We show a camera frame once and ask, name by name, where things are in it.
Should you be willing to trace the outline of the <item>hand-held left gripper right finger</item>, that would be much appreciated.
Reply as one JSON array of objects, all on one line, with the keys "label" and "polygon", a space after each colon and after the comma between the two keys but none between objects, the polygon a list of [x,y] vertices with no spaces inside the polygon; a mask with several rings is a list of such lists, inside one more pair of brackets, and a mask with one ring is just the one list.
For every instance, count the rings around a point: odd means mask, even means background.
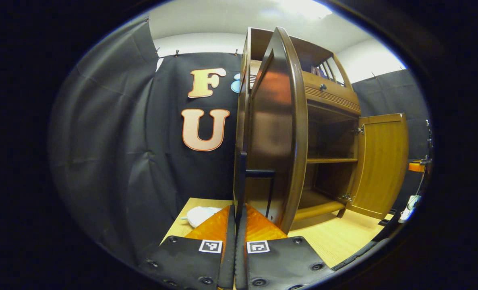
[{"label": "hand-held left gripper right finger", "polygon": [[333,272],[304,237],[288,237],[257,209],[244,205],[236,236],[238,290],[295,290]]}]

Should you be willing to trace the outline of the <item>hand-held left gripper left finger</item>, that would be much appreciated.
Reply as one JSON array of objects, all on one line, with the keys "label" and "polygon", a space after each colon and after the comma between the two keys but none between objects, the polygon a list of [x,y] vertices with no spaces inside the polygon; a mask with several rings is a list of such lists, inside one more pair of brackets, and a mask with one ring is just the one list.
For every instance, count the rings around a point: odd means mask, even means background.
[{"label": "hand-held left gripper left finger", "polygon": [[168,236],[146,253],[139,267],[175,290],[231,290],[235,233],[235,208],[229,205],[186,236]]}]

